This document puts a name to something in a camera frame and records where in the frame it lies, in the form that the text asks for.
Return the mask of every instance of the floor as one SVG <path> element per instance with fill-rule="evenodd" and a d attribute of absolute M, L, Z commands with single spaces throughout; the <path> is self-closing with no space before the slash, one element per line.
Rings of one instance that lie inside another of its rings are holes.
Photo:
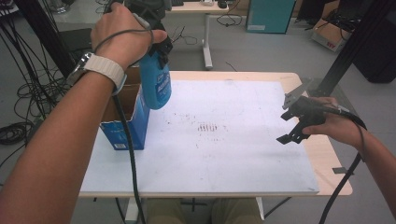
<path fill-rule="evenodd" d="M 37 52 L 38 41 L 26 21 L 14 16 L 21 36 Z M 177 34 L 181 26 L 167 27 L 169 35 Z M 285 35 L 250 34 L 245 31 L 244 22 L 237 26 L 222 26 L 211 18 L 210 46 L 213 71 L 258 71 L 293 72 L 301 78 L 323 78 L 337 53 L 325 49 L 310 39 L 312 31 L 303 22 L 291 21 Z M 171 70 L 205 71 L 204 58 L 200 44 L 194 44 L 194 38 L 201 43 L 201 26 L 187 26 L 170 55 Z M 21 121 L 13 106 L 18 100 L 16 91 L 24 83 L 17 66 L 12 61 L 3 42 L 0 42 L 0 127 Z M 377 136 L 396 154 L 396 81 L 389 84 L 368 82 L 359 70 L 352 65 L 339 82 L 339 89 L 351 106 L 366 123 L 369 131 Z M 18 105 L 18 111 L 25 111 L 27 103 Z M 332 145 L 340 162 L 348 167 L 356 150 L 337 143 Z M 18 146 L 0 146 L 0 161 L 4 160 Z M 0 169 L 0 183 L 4 183 L 22 150 L 13 155 Z M 353 194 L 337 198 L 327 217 L 328 223 L 394 223 L 381 192 L 372 179 L 367 167 L 361 163 L 355 174 L 350 177 Z M 263 198 L 264 213 L 271 210 L 284 198 Z M 265 223 L 318 223 L 328 197 L 295 197 L 284 203 L 271 214 Z M 183 205 L 189 223 L 207 223 L 210 214 L 210 199 L 198 199 L 194 212 L 190 205 Z M 127 199 L 121 199 L 123 212 Z M 72 223 L 121 223 L 116 201 L 112 198 L 81 198 L 78 200 Z"/>

